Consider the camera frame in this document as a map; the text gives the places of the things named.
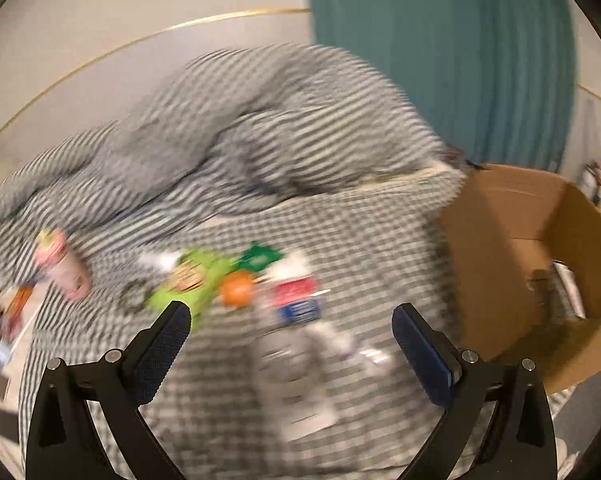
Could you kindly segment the grey checked bed sheet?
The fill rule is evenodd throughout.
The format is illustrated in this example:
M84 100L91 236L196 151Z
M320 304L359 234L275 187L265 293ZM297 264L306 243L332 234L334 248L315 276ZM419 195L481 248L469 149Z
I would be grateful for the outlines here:
M142 414L189 479L394 479L442 410L391 327L409 302L460 337L441 223L455 170L295 197L155 243L238 257L252 243L302 252L319 289L318 327L269 333L253 308L214 301Z

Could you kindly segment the white tape roll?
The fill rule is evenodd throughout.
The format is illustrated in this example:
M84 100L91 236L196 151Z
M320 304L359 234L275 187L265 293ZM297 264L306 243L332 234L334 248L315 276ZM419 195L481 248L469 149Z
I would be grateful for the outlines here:
M253 378L264 417L286 443L315 434L337 422L337 413L325 388L321 363L310 376L289 384L270 384L258 370L252 346Z

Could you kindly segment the pink sippy cup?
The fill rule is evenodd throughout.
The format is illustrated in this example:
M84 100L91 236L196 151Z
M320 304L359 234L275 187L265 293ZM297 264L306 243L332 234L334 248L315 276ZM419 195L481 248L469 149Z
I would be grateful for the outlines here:
M35 263L68 300L84 300L91 292L91 274L60 230L39 232Z

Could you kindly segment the clear floss pick jar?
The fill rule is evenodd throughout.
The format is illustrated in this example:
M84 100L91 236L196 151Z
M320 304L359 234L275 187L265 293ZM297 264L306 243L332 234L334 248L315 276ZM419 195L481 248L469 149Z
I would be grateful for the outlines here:
M265 382L304 380L318 367L318 343L308 332L322 318L317 292L317 282L310 276L257 285L254 351Z

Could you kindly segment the small green packet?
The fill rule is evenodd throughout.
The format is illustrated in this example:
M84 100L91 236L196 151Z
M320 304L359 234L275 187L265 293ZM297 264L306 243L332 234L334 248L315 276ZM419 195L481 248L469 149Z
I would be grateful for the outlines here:
M250 273L260 273L261 271L264 271L267 266L270 266L270 264L273 264L282 258L283 254L278 249L269 245L253 242L250 244L250 247L243 252L242 256L238 258L236 268Z

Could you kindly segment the orange tangerine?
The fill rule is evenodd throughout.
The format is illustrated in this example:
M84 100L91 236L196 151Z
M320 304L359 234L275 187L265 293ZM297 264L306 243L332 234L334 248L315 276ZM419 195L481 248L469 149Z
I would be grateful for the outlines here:
M224 277L219 287L220 300L226 308L246 308L252 303L255 288L253 274L234 271Z

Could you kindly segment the green snack bag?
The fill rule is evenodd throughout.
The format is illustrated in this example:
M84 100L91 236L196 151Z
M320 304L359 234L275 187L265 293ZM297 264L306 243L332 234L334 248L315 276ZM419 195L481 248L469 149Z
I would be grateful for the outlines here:
M173 301L182 302L190 310L191 330L196 332L220 283L234 268L234 260L220 252L207 249L185 252L167 272L166 278L148 295L145 305L156 313L162 313Z

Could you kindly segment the white plastic bottle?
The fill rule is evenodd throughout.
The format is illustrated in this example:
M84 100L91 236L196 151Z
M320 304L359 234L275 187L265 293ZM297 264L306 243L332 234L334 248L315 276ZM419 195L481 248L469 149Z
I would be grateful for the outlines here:
M139 256L140 266L155 270L160 273L168 273L178 266L182 258L182 252L142 252Z

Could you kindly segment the brown cardboard box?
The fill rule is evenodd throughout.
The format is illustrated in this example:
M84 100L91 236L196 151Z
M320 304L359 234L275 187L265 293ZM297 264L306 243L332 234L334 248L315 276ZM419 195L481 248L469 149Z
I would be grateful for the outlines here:
M601 372L601 209L550 172L488 165L443 210L462 344L484 360L537 366L547 393ZM553 313L543 292L558 261L584 314Z

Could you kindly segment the red snack packet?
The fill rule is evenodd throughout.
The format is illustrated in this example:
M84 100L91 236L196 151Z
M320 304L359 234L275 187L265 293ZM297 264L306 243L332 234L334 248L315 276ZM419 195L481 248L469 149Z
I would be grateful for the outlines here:
M6 307L0 307L0 341L10 344L24 327L24 310L34 289L20 287Z

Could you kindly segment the grey checked duvet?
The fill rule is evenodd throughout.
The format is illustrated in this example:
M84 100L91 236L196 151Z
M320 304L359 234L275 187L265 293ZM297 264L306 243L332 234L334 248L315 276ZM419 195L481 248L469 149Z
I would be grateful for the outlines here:
M405 92L351 52L210 52L123 118L71 136L0 184L0 281L35 276L45 229L91 261L220 214L409 174L443 147Z

